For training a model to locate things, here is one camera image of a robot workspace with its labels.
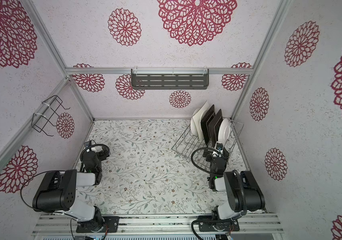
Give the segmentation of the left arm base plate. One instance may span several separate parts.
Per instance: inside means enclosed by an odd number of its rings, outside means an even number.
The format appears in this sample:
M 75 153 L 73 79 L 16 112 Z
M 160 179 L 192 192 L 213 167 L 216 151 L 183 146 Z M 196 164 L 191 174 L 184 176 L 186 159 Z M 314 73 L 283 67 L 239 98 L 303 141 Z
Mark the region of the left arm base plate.
M 101 217 L 86 222 L 78 222 L 76 233 L 116 233 L 119 217 Z

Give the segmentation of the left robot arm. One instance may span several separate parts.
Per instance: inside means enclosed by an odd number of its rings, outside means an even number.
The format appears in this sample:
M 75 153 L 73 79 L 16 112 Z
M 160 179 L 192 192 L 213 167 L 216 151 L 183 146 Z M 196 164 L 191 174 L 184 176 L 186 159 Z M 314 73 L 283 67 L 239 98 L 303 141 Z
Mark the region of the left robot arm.
M 79 233 L 107 231 L 101 210 L 76 198 L 79 187 L 98 186 L 102 180 L 102 161 L 110 155 L 104 144 L 89 141 L 80 154 L 81 168 L 67 171 L 48 171 L 32 200 L 36 212 L 63 214 L 77 221 Z

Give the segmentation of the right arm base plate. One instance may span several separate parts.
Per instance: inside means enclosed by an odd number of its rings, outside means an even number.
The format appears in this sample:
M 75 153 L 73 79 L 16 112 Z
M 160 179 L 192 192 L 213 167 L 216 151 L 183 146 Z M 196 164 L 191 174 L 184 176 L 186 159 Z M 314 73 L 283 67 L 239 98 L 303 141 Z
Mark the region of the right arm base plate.
M 198 226 L 200 232 L 238 232 L 240 226 L 238 220 L 229 219 L 213 220 L 212 216 L 198 216 Z

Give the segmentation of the large black square plate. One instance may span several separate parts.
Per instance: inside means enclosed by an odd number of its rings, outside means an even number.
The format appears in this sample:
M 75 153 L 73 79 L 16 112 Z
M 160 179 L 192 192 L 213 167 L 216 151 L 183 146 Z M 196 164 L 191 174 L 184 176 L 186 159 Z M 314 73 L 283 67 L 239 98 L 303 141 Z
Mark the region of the large black square plate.
M 205 141 L 206 146 L 209 145 L 209 142 L 211 139 L 210 133 L 209 133 L 209 123 L 215 115 L 216 115 L 215 114 L 215 105 L 212 105 L 209 108 L 209 110 L 207 111 L 207 113 L 205 114 L 205 116 L 203 117 L 203 120 L 201 123 L 203 134 L 204 134 L 204 141 Z

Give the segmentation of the white square plate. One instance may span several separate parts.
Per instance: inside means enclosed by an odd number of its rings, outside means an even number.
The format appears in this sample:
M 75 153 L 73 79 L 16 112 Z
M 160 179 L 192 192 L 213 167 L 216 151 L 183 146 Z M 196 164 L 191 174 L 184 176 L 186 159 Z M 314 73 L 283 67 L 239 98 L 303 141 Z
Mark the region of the white square plate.
M 200 141 L 204 140 L 204 134 L 203 134 L 201 123 L 202 123 L 203 117 L 205 116 L 209 108 L 210 108 L 210 104 L 208 101 L 206 101 L 202 105 L 202 107 L 197 111 L 197 113 L 193 115 L 193 120 L 196 125 L 196 129 L 197 129 L 197 133 L 198 133 L 198 137 Z

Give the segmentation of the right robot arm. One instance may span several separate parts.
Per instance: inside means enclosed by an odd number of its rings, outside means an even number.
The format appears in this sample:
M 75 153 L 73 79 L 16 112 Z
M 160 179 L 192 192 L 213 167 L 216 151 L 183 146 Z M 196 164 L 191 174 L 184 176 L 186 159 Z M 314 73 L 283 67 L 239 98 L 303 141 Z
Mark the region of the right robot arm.
M 250 171 L 227 171 L 229 153 L 226 149 L 204 148 L 203 157 L 210 163 L 207 171 L 209 188 L 214 192 L 225 192 L 227 201 L 212 211 L 215 221 L 235 220 L 265 208 L 265 197 Z

